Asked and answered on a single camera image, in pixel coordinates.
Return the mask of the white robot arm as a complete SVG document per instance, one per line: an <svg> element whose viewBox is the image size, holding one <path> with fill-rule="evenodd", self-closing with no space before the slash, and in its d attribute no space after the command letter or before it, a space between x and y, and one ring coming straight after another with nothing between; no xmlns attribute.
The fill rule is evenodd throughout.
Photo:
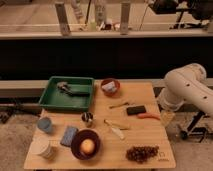
<svg viewBox="0 0 213 171"><path fill-rule="evenodd" d="M187 101L213 116L213 90L203 84L206 77L205 68L198 63L169 71L164 77L165 87L157 97L158 103L164 110L177 111Z"/></svg>

